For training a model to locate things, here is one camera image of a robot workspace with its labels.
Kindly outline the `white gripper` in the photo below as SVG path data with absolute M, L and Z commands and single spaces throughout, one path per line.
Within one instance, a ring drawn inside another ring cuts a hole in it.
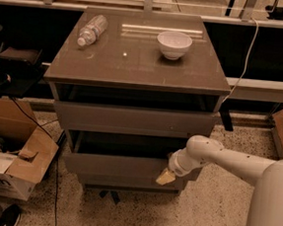
M 191 157 L 185 148 L 177 150 L 169 159 L 168 167 L 157 177 L 156 183 L 164 186 L 177 177 L 184 177 L 200 167 L 199 161 Z

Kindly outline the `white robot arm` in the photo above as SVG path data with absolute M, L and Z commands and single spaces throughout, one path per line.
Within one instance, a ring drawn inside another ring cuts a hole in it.
M 232 151 L 218 140 L 194 135 L 170 155 L 156 183 L 163 186 L 210 163 L 253 186 L 246 226 L 283 226 L 283 159 Z

